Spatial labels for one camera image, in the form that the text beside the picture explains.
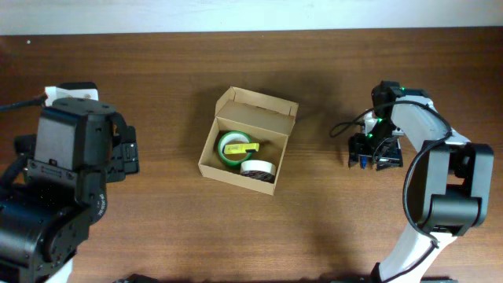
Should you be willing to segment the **blue pen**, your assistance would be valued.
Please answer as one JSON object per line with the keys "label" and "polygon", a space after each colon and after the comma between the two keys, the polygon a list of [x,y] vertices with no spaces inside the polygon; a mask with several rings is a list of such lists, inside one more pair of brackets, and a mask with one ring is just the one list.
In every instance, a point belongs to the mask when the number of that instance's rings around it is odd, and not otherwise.
{"label": "blue pen", "polygon": [[360,155],[359,157],[359,164],[361,169],[366,169],[368,163],[368,157],[365,155]]}

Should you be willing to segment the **green tape roll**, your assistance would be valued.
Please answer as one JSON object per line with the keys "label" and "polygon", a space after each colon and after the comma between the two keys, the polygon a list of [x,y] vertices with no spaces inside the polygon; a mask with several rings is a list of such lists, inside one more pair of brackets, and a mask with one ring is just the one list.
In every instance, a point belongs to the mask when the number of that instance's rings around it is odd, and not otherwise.
{"label": "green tape roll", "polygon": [[251,153],[245,153],[244,156],[238,160],[231,160],[229,159],[226,154],[224,153],[224,148],[226,145],[228,145],[230,142],[241,142],[241,143],[251,143],[252,140],[251,138],[245,134],[242,131],[229,131],[226,134],[224,134],[218,141],[218,154],[220,156],[220,159],[222,162],[227,166],[227,167],[239,167],[241,163],[244,161],[248,160],[251,157]]}

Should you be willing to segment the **yellow highlighter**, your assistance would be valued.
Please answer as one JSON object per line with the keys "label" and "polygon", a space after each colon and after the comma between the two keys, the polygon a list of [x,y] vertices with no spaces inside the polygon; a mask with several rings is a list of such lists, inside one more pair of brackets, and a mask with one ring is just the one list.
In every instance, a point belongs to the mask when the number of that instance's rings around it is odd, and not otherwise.
{"label": "yellow highlighter", "polygon": [[257,153],[259,151],[259,146],[259,143],[227,144],[223,148],[223,153],[226,155]]}

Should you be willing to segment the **beige tape roll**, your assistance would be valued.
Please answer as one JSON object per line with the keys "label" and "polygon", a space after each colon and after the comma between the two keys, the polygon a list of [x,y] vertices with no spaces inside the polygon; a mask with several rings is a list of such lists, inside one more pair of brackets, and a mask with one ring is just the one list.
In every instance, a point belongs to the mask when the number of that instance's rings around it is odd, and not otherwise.
{"label": "beige tape roll", "polygon": [[276,166],[263,160],[247,160],[240,165],[240,175],[263,182],[274,183],[276,173]]}

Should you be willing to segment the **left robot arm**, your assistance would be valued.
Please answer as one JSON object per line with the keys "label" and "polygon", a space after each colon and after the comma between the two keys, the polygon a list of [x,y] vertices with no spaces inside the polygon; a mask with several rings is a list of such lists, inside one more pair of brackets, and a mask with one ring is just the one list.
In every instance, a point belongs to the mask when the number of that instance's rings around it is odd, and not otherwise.
{"label": "left robot arm", "polygon": [[105,215],[107,185],[139,172],[136,130],[92,82],[48,86],[1,110],[30,106],[42,110],[38,131],[15,138],[1,176],[1,280],[66,282]]}

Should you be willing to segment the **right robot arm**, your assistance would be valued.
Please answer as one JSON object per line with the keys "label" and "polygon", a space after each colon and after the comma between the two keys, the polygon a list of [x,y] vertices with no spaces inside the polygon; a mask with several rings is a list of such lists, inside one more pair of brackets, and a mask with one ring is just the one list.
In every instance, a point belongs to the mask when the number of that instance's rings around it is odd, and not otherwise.
{"label": "right robot arm", "polygon": [[456,132],[425,90],[383,81],[371,98],[355,119],[361,132],[348,140],[349,166],[402,167],[401,136],[417,154],[402,188],[406,228],[370,280],[419,282],[448,245],[485,221],[494,151]]}

